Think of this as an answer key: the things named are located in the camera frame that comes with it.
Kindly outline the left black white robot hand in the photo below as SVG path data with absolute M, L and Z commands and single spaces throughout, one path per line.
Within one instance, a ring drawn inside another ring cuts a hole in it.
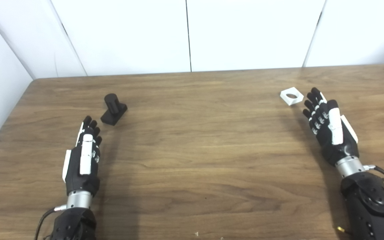
M 66 194 L 85 190 L 93 197 L 100 189 L 98 168 L 102 137 L 97 121 L 86 116 L 81 123 L 75 146 L 67 150 L 62 171 Z

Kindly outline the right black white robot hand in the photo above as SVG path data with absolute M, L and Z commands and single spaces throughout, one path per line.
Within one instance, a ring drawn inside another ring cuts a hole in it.
M 317 88 L 312 88 L 304 102 L 303 115 L 316 136 L 323 158 L 332 166 L 346 158 L 360 156 L 358 137 L 341 114 L 336 100 L 326 100 Z

